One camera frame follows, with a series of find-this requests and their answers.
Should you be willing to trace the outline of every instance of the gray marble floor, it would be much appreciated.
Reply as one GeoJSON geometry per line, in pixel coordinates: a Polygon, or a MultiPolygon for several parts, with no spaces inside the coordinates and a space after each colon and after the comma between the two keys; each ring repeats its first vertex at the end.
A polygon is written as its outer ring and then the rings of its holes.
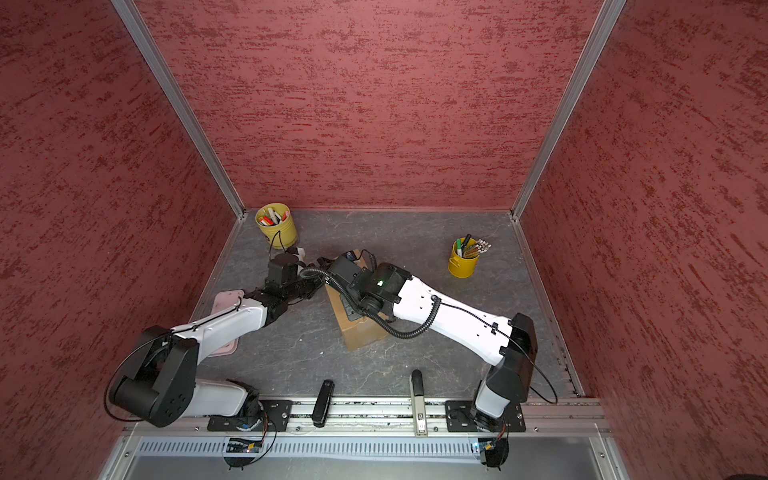
{"type": "MultiPolygon", "coordinates": [[[[366,248],[379,262],[405,267],[428,285],[481,310],[508,317],[522,312],[536,324],[537,364],[561,396],[567,393],[561,360],[538,305],[506,214],[418,214],[296,211],[299,247],[309,260],[366,248]],[[466,233],[491,242],[475,275],[448,272],[451,242],[466,233]]],[[[266,277],[266,237],[249,218],[235,243],[216,291],[252,290],[266,277]]],[[[415,325],[400,320],[400,329],[415,325]]],[[[229,356],[206,359],[198,376],[238,379],[263,395],[316,395],[333,379],[340,395],[408,395],[410,372],[421,369],[430,396],[469,397],[487,365],[472,351],[431,330],[411,339],[387,337],[349,352],[323,290],[290,307],[275,323],[240,338],[229,356]]],[[[551,398],[535,373],[532,385],[551,398]]]]}

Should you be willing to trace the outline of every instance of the yellow metal pen holder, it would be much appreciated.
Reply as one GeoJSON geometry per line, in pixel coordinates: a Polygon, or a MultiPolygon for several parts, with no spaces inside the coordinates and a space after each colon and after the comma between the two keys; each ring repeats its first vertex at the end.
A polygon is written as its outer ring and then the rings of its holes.
{"type": "Polygon", "coordinates": [[[288,248],[296,242],[298,234],[296,233],[296,225],[293,223],[293,214],[290,213],[290,208],[285,204],[267,204],[264,205],[256,212],[256,224],[261,229],[261,233],[266,235],[266,241],[272,244],[273,248],[288,248]],[[274,212],[283,218],[288,213],[288,217],[281,223],[272,226],[264,226],[259,223],[261,217],[270,218],[269,208],[272,208],[274,212]]]}
{"type": "MultiPolygon", "coordinates": [[[[464,237],[459,238],[458,241],[463,243],[464,237]]],[[[476,243],[475,239],[470,238],[467,243],[467,248],[476,243]]],[[[453,245],[451,246],[451,259],[448,261],[448,271],[455,277],[469,278],[475,272],[475,265],[478,263],[478,258],[480,258],[479,255],[475,258],[461,258],[456,251],[456,242],[453,242],[453,245]]]]}

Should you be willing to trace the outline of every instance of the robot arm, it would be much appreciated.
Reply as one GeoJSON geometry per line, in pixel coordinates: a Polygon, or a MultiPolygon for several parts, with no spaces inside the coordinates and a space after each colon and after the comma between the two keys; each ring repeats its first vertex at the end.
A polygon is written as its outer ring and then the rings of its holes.
{"type": "Polygon", "coordinates": [[[129,357],[110,391],[112,403],[160,427],[181,416],[248,417],[243,413],[252,395],[247,386],[195,379],[197,364],[239,336],[269,325],[286,311],[289,301],[310,298],[323,283],[339,290],[353,310],[395,336],[411,338],[413,331],[394,329],[377,315],[379,311],[421,324],[416,331],[426,325],[489,363],[492,367],[475,397],[478,422],[492,424],[507,404],[527,399],[532,366],[526,356],[535,360],[537,350],[528,317],[517,314],[509,319],[482,312],[389,263],[370,271],[341,256],[327,262],[327,268],[307,267],[298,276],[299,263],[296,256],[282,253],[270,261],[265,287],[244,295],[223,313],[173,329],[145,330],[136,355],[129,357]]]}

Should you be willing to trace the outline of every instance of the cardboard box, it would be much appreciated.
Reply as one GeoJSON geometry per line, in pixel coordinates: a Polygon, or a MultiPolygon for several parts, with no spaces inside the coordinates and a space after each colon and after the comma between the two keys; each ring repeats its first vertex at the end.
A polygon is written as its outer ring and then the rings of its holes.
{"type": "MultiPolygon", "coordinates": [[[[355,250],[355,255],[361,257],[359,250],[355,250]]],[[[368,265],[366,260],[362,257],[360,260],[357,260],[356,263],[358,266],[370,268],[370,265],[368,265]]],[[[349,317],[346,315],[346,310],[344,310],[341,294],[327,285],[326,291],[328,292],[328,298],[331,300],[333,312],[336,314],[336,321],[339,322],[339,329],[344,337],[344,343],[350,352],[357,350],[361,346],[368,345],[369,343],[373,343],[376,340],[389,336],[378,323],[368,317],[361,317],[357,320],[350,321],[349,317]]],[[[383,319],[387,319],[387,315],[384,315],[383,313],[380,313],[379,316],[383,319]]]]}

